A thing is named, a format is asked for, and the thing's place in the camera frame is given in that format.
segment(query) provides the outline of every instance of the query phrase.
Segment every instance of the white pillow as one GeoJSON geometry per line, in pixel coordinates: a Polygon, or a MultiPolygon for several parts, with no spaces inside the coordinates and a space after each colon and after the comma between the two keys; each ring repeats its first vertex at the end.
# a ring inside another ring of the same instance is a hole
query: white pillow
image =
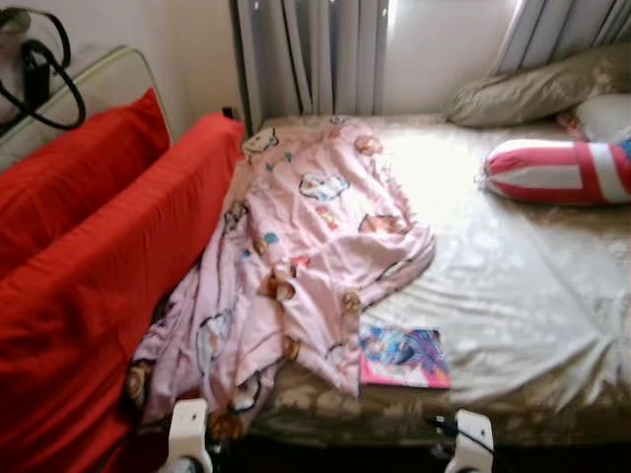
{"type": "Polygon", "coordinates": [[[596,96],[578,105],[574,113],[590,141],[617,143],[631,138],[631,94],[596,96]]]}

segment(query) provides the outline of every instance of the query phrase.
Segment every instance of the white clamp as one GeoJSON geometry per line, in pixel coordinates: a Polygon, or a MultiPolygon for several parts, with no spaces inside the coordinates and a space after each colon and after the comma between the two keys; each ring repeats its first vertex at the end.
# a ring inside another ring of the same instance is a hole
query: white clamp
{"type": "MultiPolygon", "coordinates": [[[[493,450],[493,432],[488,417],[460,409],[456,413],[457,428],[480,440],[493,450]]],[[[460,471],[475,471],[477,473],[491,473],[493,455],[473,440],[462,434],[456,437],[456,453],[445,473],[460,471]]]]}
{"type": "Polygon", "coordinates": [[[204,399],[178,401],[175,405],[169,431],[169,458],[163,467],[167,471],[170,464],[191,458],[204,473],[212,473],[213,464],[205,447],[207,409],[204,399]]]}

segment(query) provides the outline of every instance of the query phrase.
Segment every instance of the comic book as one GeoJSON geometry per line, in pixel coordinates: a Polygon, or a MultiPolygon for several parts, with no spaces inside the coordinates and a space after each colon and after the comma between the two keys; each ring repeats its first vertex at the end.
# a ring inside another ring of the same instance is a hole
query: comic book
{"type": "Polygon", "coordinates": [[[362,384],[452,386],[438,330],[362,325],[360,348],[362,384]]]}

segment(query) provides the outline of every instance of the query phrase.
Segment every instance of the red and white pillow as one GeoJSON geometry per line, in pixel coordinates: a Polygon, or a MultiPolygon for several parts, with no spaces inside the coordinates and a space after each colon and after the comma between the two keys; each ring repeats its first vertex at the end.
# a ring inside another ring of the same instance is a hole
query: red and white pillow
{"type": "Polygon", "coordinates": [[[631,202],[631,157],[618,145],[511,140],[484,164],[484,186],[524,201],[557,204],[631,202]]]}

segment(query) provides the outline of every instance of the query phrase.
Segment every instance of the red cushion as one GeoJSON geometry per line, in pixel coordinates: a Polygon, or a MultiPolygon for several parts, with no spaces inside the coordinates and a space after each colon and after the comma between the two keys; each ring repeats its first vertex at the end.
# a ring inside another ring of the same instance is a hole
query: red cushion
{"type": "Polygon", "coordinates": [[[104,205],[168,147],[150,90],[0,174],[0,279],[104,205]]]}
{"type": "Polygon", "coordinates": [[[0,280],[2,471],[94,467],[127,430],[127,364],[216,226],[243,127],[200,120],[100,210],[0,280]]]}
{"type": "Polygon", "coordinates": [[[631,202],[631,156],[607,143],[512,140],[484,165],[487,189],[504,197],[551,204],[631,202]]]}

